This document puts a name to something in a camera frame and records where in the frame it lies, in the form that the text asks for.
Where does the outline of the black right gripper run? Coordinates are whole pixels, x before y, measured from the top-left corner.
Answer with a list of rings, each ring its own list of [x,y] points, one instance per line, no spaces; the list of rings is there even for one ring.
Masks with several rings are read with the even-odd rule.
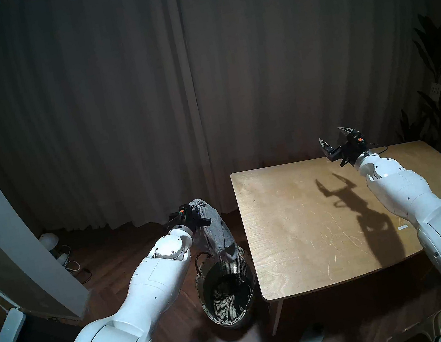
[[[346,164],[354,166],[360,156],[369,153],[366,139],[360,131],[356,131],[354,128],[338,127],[337,129],[346,137],[347,141],[343,145],[333,148],[326,141],[319,138],[323,154],[330,162],[340,159],[341,167]]]

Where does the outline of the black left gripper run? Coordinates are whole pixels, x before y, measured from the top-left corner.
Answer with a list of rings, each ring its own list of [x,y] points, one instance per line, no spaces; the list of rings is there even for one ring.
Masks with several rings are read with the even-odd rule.
[[[200,210],[196,206],[192,207],[189,204],[179,206],[175,217],[178,219],[178,223],[188,227],[191,231],[209,227],[212,224],[210,218],[202,217]]]

